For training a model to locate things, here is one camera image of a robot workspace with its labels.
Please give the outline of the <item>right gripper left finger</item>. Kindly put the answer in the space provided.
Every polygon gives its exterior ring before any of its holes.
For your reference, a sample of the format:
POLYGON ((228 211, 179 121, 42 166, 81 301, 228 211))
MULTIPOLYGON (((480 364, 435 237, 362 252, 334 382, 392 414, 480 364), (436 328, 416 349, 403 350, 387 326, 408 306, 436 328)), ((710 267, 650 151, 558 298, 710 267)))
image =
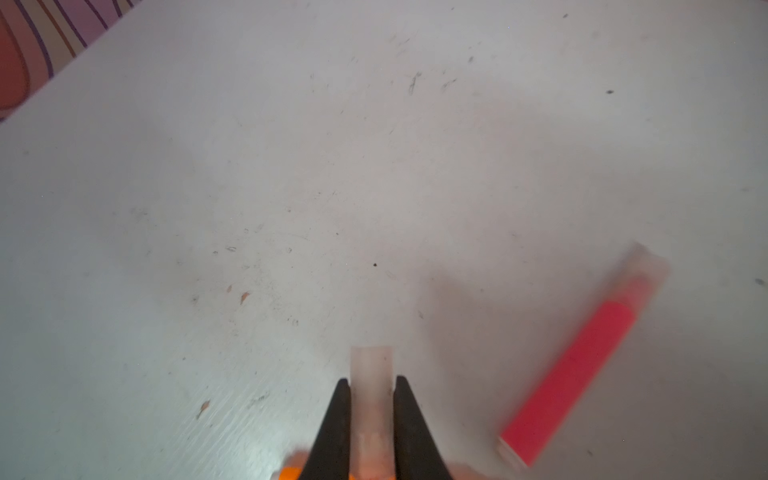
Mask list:
POLYGON ((340 379, 331 396, 299 480, 347 480, 351 452, 352 395, 340 379))

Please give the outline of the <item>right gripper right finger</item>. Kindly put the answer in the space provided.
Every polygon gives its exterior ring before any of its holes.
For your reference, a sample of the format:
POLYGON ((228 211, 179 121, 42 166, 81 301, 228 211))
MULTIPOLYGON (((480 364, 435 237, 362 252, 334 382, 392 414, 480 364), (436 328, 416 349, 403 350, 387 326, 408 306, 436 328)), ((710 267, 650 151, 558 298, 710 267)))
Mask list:
POLYGON ((398 375, 393 392, 395 478, 452 480, 407 378, 398 375))

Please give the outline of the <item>pink highlighter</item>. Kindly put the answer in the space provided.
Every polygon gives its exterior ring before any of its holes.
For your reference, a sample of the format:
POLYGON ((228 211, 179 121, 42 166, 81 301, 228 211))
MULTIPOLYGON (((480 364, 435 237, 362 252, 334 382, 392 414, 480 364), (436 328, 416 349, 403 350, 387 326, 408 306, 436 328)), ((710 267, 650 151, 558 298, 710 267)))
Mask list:
POLYGON ((498 450, 508 464, 535 463, 657 290, 638 274, 599 305, 502 430, 498 450))

